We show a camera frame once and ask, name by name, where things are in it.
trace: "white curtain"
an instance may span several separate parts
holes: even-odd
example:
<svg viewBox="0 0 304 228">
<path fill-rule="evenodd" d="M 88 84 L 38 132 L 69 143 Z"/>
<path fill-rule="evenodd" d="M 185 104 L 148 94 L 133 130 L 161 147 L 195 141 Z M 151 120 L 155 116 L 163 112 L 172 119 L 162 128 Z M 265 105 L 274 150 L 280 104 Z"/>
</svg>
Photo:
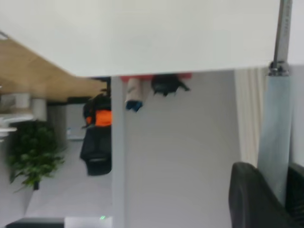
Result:
<svg viewBox="0 0 304 228">
<path fill-rule="evenodd" d="M 254 166 L 257 165 L 266 73 L 262 68 L 235 71 L 241 160 Z"/>
</svg>

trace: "floor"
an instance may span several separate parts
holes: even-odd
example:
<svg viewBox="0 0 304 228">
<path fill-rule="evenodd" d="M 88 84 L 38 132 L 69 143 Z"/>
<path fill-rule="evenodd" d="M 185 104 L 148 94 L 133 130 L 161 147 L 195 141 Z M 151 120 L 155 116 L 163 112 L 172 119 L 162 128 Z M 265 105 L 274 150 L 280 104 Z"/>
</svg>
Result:
<svg viewBox="0 0 304 228">
<path fill-rule="evenodd" d="M 64 102 L 95 96 L 105 83 L 74 77 L 13 40 L 0 40 L 1 93 L 30 92 L 33 97 Z"/>
</svg>

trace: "red object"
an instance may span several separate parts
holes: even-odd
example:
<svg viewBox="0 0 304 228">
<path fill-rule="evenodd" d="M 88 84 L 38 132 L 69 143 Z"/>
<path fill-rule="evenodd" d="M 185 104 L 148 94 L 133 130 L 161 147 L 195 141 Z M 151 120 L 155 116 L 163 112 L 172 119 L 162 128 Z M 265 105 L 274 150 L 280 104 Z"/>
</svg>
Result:
<svg viewBox="0 0 304 228">
<path fill-rule="evenodd" d="M 134 75 L 134 76 L 121 76 L 123 82 L 128 82 L 130 78 L 139 78 L 141 80 L 152 80 L 154 75 Z M 180 73 L 179 78 L 191 78 L 192 73 Z"/>
</svg>

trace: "potted plant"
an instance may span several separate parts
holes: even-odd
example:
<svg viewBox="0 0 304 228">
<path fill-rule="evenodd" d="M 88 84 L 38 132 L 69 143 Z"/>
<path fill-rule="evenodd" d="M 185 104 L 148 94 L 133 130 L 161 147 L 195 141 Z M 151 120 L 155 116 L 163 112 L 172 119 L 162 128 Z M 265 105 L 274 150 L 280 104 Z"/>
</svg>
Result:
<svg viewBox="0 0 304 228">
<path fill-rule="evenodd" d="M 27 121 L 16 124 L 12 135 L 8 162 L 11 168 L 10 182 L 23 176 L 24 187 L 39 188 L 44 177 L 64 162 L 57 149 L 54 129 L 43 121 Z"/>
</svg>

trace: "metal pole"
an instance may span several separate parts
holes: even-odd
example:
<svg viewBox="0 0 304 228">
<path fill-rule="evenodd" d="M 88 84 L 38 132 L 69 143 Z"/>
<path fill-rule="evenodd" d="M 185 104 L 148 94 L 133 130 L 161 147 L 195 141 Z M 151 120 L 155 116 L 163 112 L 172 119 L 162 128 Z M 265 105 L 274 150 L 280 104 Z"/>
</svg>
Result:
<svg viewBox="0 0 304 228">
<path fill-rule="evenodd" d="M 282 205 L 285 204 L 292 116 L 287 63 L 291 8 L 292 0 L 281 0 L 275 57 L 269 67 L 257 162 L 257 168 Z"/>
</svg>

